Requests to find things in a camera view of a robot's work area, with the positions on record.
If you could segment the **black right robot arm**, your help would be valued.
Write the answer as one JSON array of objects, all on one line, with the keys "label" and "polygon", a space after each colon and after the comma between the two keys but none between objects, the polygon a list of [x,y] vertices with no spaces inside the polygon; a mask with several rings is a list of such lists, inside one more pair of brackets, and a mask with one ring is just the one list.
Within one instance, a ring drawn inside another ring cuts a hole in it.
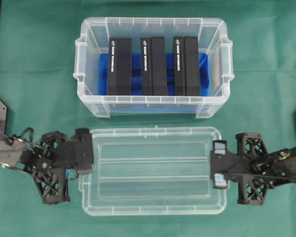
[{"label": "black right robot arm", "polygon": [[235,136],[237,152],[225,140],[213,141],[210,178],[215,189],[238,184],[238,204],[263,205],[267,192],[286,184],[296,184],[296,147],[269,153],[259,133]]}]

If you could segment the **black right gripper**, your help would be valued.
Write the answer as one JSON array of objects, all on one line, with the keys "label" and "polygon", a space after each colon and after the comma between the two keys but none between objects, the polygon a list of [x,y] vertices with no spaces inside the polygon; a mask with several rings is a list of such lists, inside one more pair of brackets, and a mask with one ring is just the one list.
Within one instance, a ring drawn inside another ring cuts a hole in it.
[{"label": "black right gripper", "polygon": [[237,158],[239,161],[228,170],[227,142],[214,140],[210,154],[210,169],[213,188],[228,189],[226,173],[233,174],[233,182],[238,183],[238,200],[242,205],[264,205],[267,192],[278,185],[278,172],[274,163],[278,153],[269,153],[262,135],[259,133],[239,133],[237,140]]}]

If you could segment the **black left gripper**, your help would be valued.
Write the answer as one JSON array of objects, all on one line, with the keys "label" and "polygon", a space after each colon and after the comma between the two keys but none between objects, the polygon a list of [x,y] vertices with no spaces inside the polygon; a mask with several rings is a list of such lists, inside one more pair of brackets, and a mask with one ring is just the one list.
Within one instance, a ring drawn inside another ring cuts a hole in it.
[{"label": "black left gripper", "polygon": [[[25,130],[19,136],[26,144],[19,162],[22,171],[29,174],[36,185],[44,204],[59,204],[71,201],[68,179],[93,171],[93,140],[88,128],[77,128],[69,138],[60,131],[46,133],[39,142],[34,142],[34,132]],[[60,149],[74,141],[75,160],[66,164],[61,161]]]}]

